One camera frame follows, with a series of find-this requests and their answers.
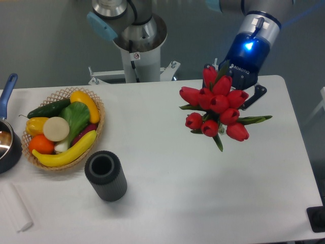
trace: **red tulip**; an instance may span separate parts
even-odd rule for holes
[[[199,92],[199,105],[201,108],[208,110],[210,109],[210,101],[213,98],[213,93],[207,89],[202,88]]]
[[[203,69],[203,81],[207,89],[210,88],[210,83],[212,83],[212,86],[214,85],[215,78],[217,78],[217,75],[218,72],[211,65]]]
[[[215,95],[227,96],[232,88],[233,79],[230,76],[222,76],[217,83],[214,85],[212,92]]]
[[[204,122],[203,125],[201,126],[202,133],[209,137],[216,136],[218,134],[218,130],[219,130],[218,123],[211,119]]]
[[[197,106],[199,104],[199,90],[191,87],[183,86],[179,91],[182,99],[187,101],[192,106]]]
[[[199,113],[191,113],[186,118],[185,125],[192,130],[201,128],[202,124],[203,124],[202,116]]]
[[[216,113],[223,113],[229,108],[229,101],[224,95],[216,95],[211,99],[210,109]]]
[[[239,111],[234,108],[229,108],[220,115],[219,120],[224,125],[230,125],[236,122],[238,118],[239,118]]]
[[[230,138],[233,138],[237,141],[247,140],[249,137],[246,128],[241,123],[233,123],[231,125],[228,125],[226,133]]]
[[[233,90],[228,94],[227,98],[229,100],[230,107],[237,109],[244,104],[248,96],[249,95],[243,90]]]

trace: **cucumber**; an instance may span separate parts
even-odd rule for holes
[[[60,112],[70,105],[70,99],[59,100],[50,104],[46,104],[42,107],[38,107],[33,111],[29,112],[27,118],[34,117],[56,117],[60,114]]]

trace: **blue light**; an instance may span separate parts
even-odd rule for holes
[[[252,47],[253,47],[253,42],[250,42],[250,43],[246,43],[245,44],[245,47],[246,47],[246,49],[248,50],[248,51],[250,51],[251,49],[252,49]]]

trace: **gray floor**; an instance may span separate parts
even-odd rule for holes
[[[16,88],[27,88],[86,85],[88,66],[122,70],[117,48],[86,22],[89,11],[87,0],[1,0],[0,89],[13,72],[19,75]],[[153,11],[168,27],[161,65],[180,62],[182,80],[201,79],[205,63],[221,61],[243,20],[208,10],[204,0],[153,0]],[[297,0],[260,72],[285,79],[318,183],[325,179],[325,116],[302,123],[325,86],[324,23],[324,0]]]

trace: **white towel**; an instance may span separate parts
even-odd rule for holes
[[[5,184],[2,188],[2,200],[17,232],[25,231],[33,225],[33,220],[12,183]]]

